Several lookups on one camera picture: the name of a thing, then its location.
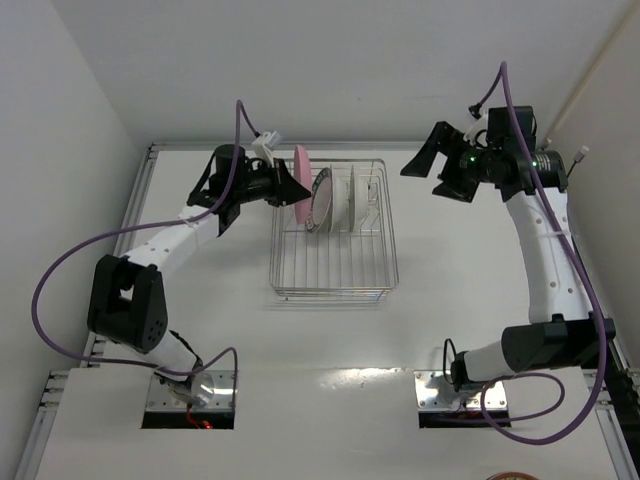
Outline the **pink plate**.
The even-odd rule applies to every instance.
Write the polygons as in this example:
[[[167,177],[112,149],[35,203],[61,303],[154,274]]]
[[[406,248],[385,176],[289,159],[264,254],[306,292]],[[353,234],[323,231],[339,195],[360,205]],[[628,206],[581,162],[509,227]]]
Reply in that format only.
[[[294,205],[295,219],[299,225],[306,222],[311,211],[312,172],[307,150],[301,146],[294,147],[294,178],[302,185],[309,196]]]

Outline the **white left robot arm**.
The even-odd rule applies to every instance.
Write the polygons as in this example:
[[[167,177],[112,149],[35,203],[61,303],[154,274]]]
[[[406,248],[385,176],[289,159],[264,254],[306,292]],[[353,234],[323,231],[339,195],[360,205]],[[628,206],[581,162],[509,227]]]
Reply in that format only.
[[[153,365],[162,381],[187,389],[203,365],[169,327],[164,281],[198,249],[223,235],[241,207],[266,201],[278,208],[311,197],[307,162],[289,168],[265,147],[217,147],[177,220],[138,247],[102,257],[95,268],[87,325]]]

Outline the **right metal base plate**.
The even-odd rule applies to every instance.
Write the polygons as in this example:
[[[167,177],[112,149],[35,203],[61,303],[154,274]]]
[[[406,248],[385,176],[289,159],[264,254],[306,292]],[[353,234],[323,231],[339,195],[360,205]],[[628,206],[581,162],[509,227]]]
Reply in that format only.
[[[421,413],[481,411],[481,389],[472,387],[456,392],[440,370],[416,370],[414,386],[418,411]],[[508,410],[507,396],[501,382],[487,389],[484,405],[491,413]]]

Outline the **brown round object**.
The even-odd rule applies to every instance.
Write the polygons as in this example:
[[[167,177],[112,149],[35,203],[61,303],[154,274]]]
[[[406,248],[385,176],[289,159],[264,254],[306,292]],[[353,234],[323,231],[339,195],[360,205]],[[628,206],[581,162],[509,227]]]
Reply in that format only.
[[[503,471],[488,476],[487,480],[539,480],[539,478],[525,472]]]

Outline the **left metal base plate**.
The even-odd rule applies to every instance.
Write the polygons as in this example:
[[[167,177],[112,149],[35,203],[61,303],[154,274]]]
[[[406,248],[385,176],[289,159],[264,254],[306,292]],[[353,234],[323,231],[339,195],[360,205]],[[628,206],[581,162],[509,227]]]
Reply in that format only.
[[[206,370],[190,382],[176,382],[154,374],[149,382],[145,411],[177,413],[188,405],[194,413],[227,413],[233,410],[236,393],[231,370]]]

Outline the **green rimmed lettered plate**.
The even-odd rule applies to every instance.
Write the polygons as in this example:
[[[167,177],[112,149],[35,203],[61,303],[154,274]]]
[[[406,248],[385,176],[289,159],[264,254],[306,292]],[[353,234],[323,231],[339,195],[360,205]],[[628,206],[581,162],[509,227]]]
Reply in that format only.
[[[328,167],[323,168],[312,184],[312,197],[309,215],[305,221],[308,233],[314,233],[326,221],[332,203],[332,172]]]

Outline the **metal base plate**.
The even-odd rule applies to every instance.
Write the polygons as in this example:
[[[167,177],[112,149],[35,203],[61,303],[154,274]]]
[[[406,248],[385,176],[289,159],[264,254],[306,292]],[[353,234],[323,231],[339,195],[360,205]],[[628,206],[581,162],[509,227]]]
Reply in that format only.
[[[231,370],[206,370],[190,382],[176,382],[154,374],[149,382],[145,411],[177,413],[188,405],[194,413],[227,413],[233,410],[236,393]]]
[[[418,411],[421,413],[481,411],[481,389],[472,387],[456,392],[440,370],[416,370],[414,386]],[[507,396],[501,382],[487,389],[484,405],[491,413],[508,410]]]

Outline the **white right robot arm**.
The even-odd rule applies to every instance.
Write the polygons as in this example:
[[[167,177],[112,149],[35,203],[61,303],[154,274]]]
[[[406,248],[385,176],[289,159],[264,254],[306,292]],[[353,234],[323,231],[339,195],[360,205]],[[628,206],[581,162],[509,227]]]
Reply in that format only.
[[[568,222],[568,176],[561,155],[536,146],[532,107],[484,115],[486,140],[479,144],[446,121],[433,127],[407,177],[427,177],[437,155],[445,158],[437,196],[471,202],[480,184],[493,185],[515,225],[527,275],[529,322],[506,328],[483,348],[456,353],[450,382],[458,391],[478,391],[496,377],[584,366],[606,368],[615,337],[612,319],[595,306],[595,292],[574,250]]]

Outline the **white plate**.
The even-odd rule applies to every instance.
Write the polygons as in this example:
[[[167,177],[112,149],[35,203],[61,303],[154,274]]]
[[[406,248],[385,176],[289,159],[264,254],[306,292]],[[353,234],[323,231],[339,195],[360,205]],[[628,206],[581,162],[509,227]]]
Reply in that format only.
[[[338,170],[332,171],[331,232],[349,229],[350,180]]]
[[[369,179],[355,166],[351,168],[350,187],[350,227],[352,232],[357,232],[368,215]]]

